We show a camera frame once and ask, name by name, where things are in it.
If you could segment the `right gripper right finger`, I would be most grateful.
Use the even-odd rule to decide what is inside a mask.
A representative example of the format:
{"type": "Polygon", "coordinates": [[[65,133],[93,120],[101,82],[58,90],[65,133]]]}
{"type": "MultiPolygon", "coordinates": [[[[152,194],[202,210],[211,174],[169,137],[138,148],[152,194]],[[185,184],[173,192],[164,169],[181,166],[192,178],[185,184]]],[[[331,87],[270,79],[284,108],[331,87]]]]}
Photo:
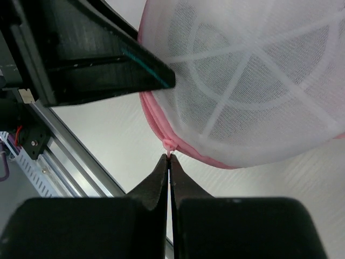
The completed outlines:
{"type": "Polygon", "coordinates": [[[344,258],[344,155],[219,169],[171,157],[184,258],[344,258]]]}

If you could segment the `pink trimmed mesh laundry bag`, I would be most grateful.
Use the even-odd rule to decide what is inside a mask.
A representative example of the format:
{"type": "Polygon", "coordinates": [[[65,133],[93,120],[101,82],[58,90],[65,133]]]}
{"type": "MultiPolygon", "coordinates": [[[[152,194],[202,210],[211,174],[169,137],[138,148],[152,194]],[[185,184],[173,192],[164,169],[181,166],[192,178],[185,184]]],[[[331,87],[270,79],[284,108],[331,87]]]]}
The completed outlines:
{"type": "Polygon", "coordinates": [[[344,137],[344,1],[147,1],[138,36],[175,72],[140,94],[168,152],[233,169],[344,137]]]}

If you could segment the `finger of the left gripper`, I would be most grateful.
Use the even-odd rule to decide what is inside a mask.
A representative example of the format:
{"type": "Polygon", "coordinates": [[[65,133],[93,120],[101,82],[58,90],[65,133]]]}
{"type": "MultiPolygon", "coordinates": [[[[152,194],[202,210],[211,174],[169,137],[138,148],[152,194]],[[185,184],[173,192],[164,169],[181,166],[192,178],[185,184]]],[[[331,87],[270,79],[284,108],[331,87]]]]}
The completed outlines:
{"type": "Polygon", "coordinates": [[[137,37],[105,1],[1,1],[1,90],[54,107],[173,88],[137,37]]]}

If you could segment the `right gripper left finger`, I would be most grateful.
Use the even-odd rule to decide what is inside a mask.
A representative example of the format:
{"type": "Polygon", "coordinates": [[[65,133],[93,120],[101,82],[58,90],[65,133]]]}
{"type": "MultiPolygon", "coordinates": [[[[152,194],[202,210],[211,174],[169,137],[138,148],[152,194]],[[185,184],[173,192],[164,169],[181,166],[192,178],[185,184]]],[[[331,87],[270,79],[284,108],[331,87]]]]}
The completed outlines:
{"type": "Polygon", "coordinates": [[[168,158],[122,197],[34,198],[10,217],[1,258],[164,258],[168,158]]]}

